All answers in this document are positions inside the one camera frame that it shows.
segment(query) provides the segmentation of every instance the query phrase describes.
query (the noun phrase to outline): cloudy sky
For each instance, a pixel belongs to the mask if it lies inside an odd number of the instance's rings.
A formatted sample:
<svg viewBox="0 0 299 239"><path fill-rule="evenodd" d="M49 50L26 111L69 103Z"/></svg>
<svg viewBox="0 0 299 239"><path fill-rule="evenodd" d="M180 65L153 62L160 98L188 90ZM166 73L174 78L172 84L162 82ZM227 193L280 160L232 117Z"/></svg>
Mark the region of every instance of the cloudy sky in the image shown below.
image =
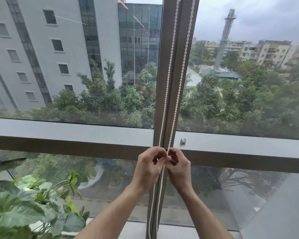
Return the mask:
<svg viewBox="0 0 299 239"><path fill-rule="evenodd" d="M127 3L162 4L163 0L127 0ZM224 17L231 8L236 10L238 18L229 39L299 42L299 0L200 0L194 36L198 40L220 40Z"/></svg>

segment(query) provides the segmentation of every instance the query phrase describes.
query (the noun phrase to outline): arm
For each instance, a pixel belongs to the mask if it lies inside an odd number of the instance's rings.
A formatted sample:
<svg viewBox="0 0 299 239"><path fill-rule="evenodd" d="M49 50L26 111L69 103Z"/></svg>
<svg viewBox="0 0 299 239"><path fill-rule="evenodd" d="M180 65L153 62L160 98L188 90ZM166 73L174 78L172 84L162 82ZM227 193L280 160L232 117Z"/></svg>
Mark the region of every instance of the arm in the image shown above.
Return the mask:
<svg viewBox="0 0 299 239"><path fill-rule="evenodd" d="M131 184L75 239L118 238L137 201L156 183L164 164L170 159L166 150L160 147L151 147L140 154Z"/></svg>
<svg viewBox="0 0 299 239"><path fill-rule="evenodd" d="M184 200L199 238L233 239L231 234L194 192L190 161L177 148L171 148L170 155L174 160L178 160L178 164L173 166L169 161L166 163L168 177Z"/></svg>

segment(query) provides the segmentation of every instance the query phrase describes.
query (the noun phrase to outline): white bead chain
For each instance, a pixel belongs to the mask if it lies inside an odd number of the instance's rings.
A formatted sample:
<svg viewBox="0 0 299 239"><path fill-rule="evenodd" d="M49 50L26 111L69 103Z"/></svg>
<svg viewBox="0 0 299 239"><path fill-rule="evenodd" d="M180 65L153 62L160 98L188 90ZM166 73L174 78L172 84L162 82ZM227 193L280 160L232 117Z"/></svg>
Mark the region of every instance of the white bead chain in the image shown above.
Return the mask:
<svg viewBox="0 0 299 239"><path fill-rule="evenodd" d="M171 57L170 57L170 63L168 66L168 74L167 74L167 82L166 82L166 93L165 93L165 102L164 102L164 112L163 112L163 121L162 121L162 126L161 126L161 133L159 135L159 143L158 146L161 146L161 141L162 141L162 134L163 134L163 126L164 126L164 119L165 119L165 113L166 113L166 104L167 104L167 95L168 95L168 87L169 87L169 78L170 78L170 73L171 73L171 63L173 60L173 53L174 53L174 44L175 44L175 36L176 36L176 24L177 24L177 16L178 16L178 7L179 7L179 2L181 0L177 0L176 2L176 11L175 11L175 20L174 20L174 32L173 32L173 40L171 43ZM155 195L155 184L153 188L153 199L152 199L152 206L150 209L150 216L149 216L149 221L152 219L152 210L153 210L153 204L154 204L154 195Z"/></svg>
<svg viewBox="0 0 299 239"><path fill-rule="evenodd" d="M187 48L188 48L189 36L190 36L191 29L192 29L192 22L193 22L195 1L196 0L193 0L193 2L192 2L192 9L191 9L190 19L189 19L189 26L188 26L188 32L187 32L187 39L186 39L185 52L184 52L184 58L183 58L183 65L182 65L182 71L181 71L181 74L180 74L179 88L178 88L178 94L177 94L177 99L176 99L176 106L175 106L173 124L172 124L172 127L171 127L171 136L170 136L169 143L168 143L167 153L169 153L169 150L170 150L170 147L171 147L171 140L172 140L173 131L174 131L174 127L175 127L175 120L176 120L176 115L177 115L177 108L178 108L180 91L181 91L182 82L183 82L183 75L184 75L184 68L185 68L185 60L186 60L186 56L187 56ZM164 113L163 113L163 121L162 121L161 133L160 133L160 137L159 137L159 146L161 146L161 139L162 139L162 133L163 133L163 123L164 123L165 112L166 112L166 101L167 101L167 93L168 93L168 86L169 86L169 76L170 76L170 69L171 69L171 61L172 61L172 55L173 55L173 50L174 50L174 41L175 41L175 33L176 33L176 24L177 24L177 15L178 15L179 2L180 2L180 0L177 0L175 22L174 22L174 34L173 34L173 41L172 41L172 46L171 46L170 64L169 64L169 68L168 68L166 94L165 94L165 104L164 104ZM160 205L160 202L161 202L162 185L163 185L163 178L164 178L164 170L165 170L165 165L163 167L163 172L162 172L162 177L161 177L161 184L160 184L160 190L159 190L159 196L158 196L157 210L159 209L159 205ZM154 203L154 192L155 192L155 185L154 185L153 200L152 200L152 207L151 207L149 221L151 221L151 217L152 217L152 209L153 209L153 203ZM156 213L156 237L158 237L158 213Z"/></svg>

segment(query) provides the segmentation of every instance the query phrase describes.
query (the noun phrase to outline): glass pane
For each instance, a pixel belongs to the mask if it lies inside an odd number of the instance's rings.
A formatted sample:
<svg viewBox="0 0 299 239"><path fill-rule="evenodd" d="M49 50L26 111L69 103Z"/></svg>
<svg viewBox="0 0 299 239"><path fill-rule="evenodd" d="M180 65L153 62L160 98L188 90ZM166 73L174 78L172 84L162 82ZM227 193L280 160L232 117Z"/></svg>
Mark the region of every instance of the glass pane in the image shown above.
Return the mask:
<svg viewBox="0 0 299 239"><path fill-rule="evenodd" d="M192 166L192 185L204 204L243 239L299 238L299 174ZM161 223L194 226L167 180Z"/></svg>
<svg viewBox="0 0 299 239"><path fill-rule="evenodd" d="M182 131L299 139L299 0L200 0L180 115Z"/></svg>
<svg viewBox="0 0 299 239"><path fill-rule="evenodd" d="M163 0L3 2L0 117L152 127Z"/></svg>
<svg viewBox="0 0 299 239"><path fill-rule="evenodd" d="M17 158L26 159L17 164ZM7 150L0 150L0 159L14 161L16 165L9 171L14 178L36 174L39 180L45 179L51 182L52 186L66 180L72 171L79 174L77 189L82 199L75 195L72 196L72 202L79 209L84 206L86 211L90 211L90 217L95 217L102 212L131 183L137 162ZM5 177L1 176L0 180L12 180L6 171L3 173ZM130 221L146 222L148 200L149 192L146 192L129 217Z"/></svg>

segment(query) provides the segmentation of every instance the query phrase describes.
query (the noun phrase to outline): hand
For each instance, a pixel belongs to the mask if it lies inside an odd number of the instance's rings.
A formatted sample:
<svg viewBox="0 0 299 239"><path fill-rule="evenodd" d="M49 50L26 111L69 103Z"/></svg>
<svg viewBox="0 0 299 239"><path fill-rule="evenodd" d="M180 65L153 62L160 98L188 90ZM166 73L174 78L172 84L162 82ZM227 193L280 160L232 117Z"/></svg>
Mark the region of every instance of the hand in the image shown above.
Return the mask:
<svg viewBox="0 0 299 239"><path fill-rule="evenodd" d="M191 191L193 187L190 161L178 148L170 148L170 156L172 160L178 162L176 165L171 164L170 161L166 163L168 177L171 183L179 193Z"/></svg>
<svg viewBox="0 0 299 239"><path fill-rule="evenodd" d="M171 157L161 147L151 147L141 153L138 156L131 187L143 193L147 191L156 183L164 164L170 160Z"/></svg>

